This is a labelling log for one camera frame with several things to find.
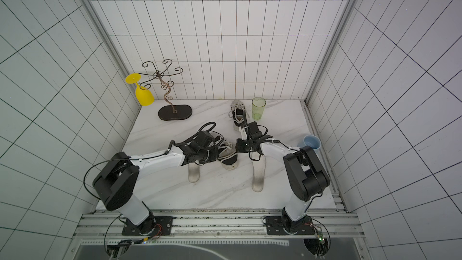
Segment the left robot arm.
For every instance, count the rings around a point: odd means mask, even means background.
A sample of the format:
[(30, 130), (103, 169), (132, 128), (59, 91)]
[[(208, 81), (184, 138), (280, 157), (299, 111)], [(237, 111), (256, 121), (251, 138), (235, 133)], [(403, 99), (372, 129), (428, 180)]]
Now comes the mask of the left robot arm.
[(127, 226), (141, 235), (151, 234), (156, 219), (150, 209), (134, 195), (139, 179), (189, 164), (202, 165), (218, 160), (218, 148), (224, 137), (213, 131), (198, 131), (183, 142), (171, 140), (166, 150), (142, 156), (115, 154), (93, 180), (97, 197), (107, 211), (125, 217)]

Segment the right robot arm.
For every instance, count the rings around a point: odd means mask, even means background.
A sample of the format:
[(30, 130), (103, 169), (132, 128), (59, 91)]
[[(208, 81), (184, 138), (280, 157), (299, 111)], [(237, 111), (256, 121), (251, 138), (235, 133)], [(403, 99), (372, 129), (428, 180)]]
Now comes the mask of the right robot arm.
[(290, 147), (280, 140), (261, 132), (256, 122), (243, 122), (238, 131), (237, 152), (249, 156), (253, 164), (252, 189), (261, 192), (264, 187), (266, 159), (283, 163), (292, 195), (281, 215), (265, 218), (269, 234), (313, 235), (316, 227), (306, 214), (312, 202), (322, 197), (330, 185), (330, 178), (316, 152), (310, 146)]

